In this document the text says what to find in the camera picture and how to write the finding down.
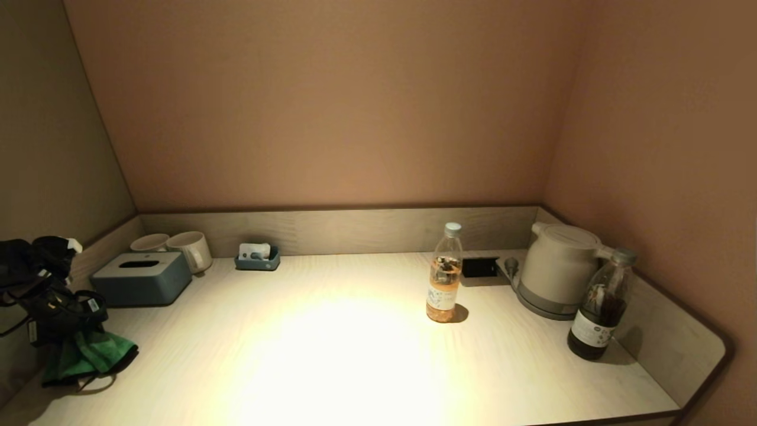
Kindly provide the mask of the green microfibre cloth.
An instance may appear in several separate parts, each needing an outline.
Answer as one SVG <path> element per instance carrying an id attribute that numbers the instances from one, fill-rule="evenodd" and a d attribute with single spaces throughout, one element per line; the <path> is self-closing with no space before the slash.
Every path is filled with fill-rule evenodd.
<path id="1" fill-rule="evenodd" d="M 41 386 L 85 386 L 119 374 L 139 353 L 138 345 L 127 338 L 106 331 L 79 331 L 53 346 Z"/>

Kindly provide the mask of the blue-grey tissue box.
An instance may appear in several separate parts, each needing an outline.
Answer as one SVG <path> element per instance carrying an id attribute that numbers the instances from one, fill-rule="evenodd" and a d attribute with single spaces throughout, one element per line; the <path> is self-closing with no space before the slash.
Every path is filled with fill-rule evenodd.
<path id="1" fill-rule="evenodd" d="M 192 282 L 181 253 L 122 253 L 93 273 L 89 282 L 113 307 L 168 306 Z"/>

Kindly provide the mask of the white ceramic mug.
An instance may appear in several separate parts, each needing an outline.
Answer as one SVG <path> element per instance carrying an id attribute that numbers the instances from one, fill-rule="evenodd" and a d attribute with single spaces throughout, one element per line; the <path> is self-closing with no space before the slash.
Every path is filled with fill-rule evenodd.
<path id="1" fill-rule="evenodd" d="M 168 234 L 149 234 L 138 238 L 130 243 L 130 250 L 133 253 L 165 253 L 168 251 L 167 242 L 170 239 Z"/>
<path id="2" fill-rule="evenodd" d="M 167 248 L 184 255 L 193 275 L 205 272 L 213 264 L 210 246 L 205 235 L 200 231 L 173 235 L 167 240 Z"/>

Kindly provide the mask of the small blue tray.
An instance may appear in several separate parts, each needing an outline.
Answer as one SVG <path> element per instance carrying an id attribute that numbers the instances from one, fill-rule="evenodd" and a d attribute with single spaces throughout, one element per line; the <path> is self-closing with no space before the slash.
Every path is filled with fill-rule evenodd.
<path id="1" fill-rule="evenodd" d="M 259 270 L 259 272 L 273 272 L 279 268 L 281 253 L 278 246 L 271 246 L 268 259 L 244 258 L 236 256 L 234 264 L 237 270 Z"/>

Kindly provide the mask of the clear bottle orange tea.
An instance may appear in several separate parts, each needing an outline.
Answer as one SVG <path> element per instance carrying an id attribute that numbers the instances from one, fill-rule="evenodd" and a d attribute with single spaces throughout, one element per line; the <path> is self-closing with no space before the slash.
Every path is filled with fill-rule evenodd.
<path id="1" fill-rule="evenodd" d="M 457 293 L 463 269 L 461 224 L 448 222 L 432 256 L 425 313 L 438 323 L 449 323 L 456 313 Z"/>

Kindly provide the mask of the black recessed power socket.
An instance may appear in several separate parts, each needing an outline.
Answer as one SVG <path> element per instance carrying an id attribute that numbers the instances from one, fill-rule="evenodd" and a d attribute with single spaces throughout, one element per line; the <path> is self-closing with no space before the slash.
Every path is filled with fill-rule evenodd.
<path id="1" fill-rule="evenodd" d="M 465 258 L 462 275 L 466 278 L 497 277 L 497 258 Z"/>

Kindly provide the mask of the grey kettle base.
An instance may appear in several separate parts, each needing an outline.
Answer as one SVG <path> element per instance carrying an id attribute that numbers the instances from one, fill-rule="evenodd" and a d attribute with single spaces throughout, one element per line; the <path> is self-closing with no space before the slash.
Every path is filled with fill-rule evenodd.
<path id="1" fill-rule="evenodd" d="M 541 298 L 527 288 L 523 280 L 514 287 L 518 300 L 525 308 L 544 318 L 555 321 L 572 321 L 578 313 L 580 305 L 565 304 Z"/>

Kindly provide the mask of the white electric kettle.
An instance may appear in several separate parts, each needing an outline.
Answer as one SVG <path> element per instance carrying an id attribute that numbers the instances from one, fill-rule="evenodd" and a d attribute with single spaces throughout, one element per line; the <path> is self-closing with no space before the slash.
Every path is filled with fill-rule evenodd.
<path id="1" fill-rule="evenodd" d="M 536 222 L 532 232 L 536 240 L 519 280 L 541 298 L 580 304 L 600 259 L 609 259 L 613 249 L 591 232 L 569 225 Z"/>

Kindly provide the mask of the dark drink bottle white label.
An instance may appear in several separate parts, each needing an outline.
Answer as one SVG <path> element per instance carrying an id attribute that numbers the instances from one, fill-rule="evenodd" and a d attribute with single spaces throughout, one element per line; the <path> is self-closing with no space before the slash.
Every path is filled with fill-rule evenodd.
<path id="1" fill-rule="evenodd" d="M 595 361 L 606 352 L 629 305 L 636 259 L 632 249 L 617 248 L 590 279 L 567 335 L 576 356 Z"/>

